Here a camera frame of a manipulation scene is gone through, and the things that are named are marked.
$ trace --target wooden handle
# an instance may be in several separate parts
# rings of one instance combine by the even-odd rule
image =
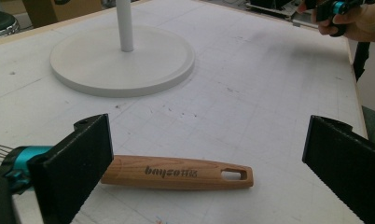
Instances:
[[[243,189],[254,185],[250,167],[217,161],[115,156],[103,184],[155,189]]]

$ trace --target human hand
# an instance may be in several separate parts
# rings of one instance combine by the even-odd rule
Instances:
[[[297,9],[298,13],[307,10],[304,1]],[[338,32],[336,26],[331,25],[331,20],[316,21],[316,10],[312,12],[312,22],[318,24],[318,31],[322,35],[334,35]],[[344,15],[335,15],[334,24],[346,24],[344,36],[359,42],[375,42],[375,4],[351,8]]]

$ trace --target tabletop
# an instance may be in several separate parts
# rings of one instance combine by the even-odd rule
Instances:
[[[52,49],[78,32],[117,26],[114,9],[7,37],[0,40],[0,144],[52,146],[75,122],[106,113],[117,155],[250,166],[255,185],[188,191],[99,183],[73,223],[361,223],[301,161],[310,115],[366,135],[346,39],[195,0],[133,4],[132,23],[183,36],[196,54],[192,74],[132,98],[65,87],[52,74]],[[22,223],[42,223],[34,192],[14,201]]]

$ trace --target white round base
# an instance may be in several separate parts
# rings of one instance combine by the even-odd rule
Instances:
[[[121,51],[118,27],[72,35],[50,54],[55,76],[91,95],[133,97],[167,90],[193,70],[194,50],[179,35],[145,26],[132,29],[134,51]]]

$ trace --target black stool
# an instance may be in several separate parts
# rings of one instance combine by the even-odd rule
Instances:
[[[19,22],[6,12],[0,11],[0,37],[13,35],[19,31]]]

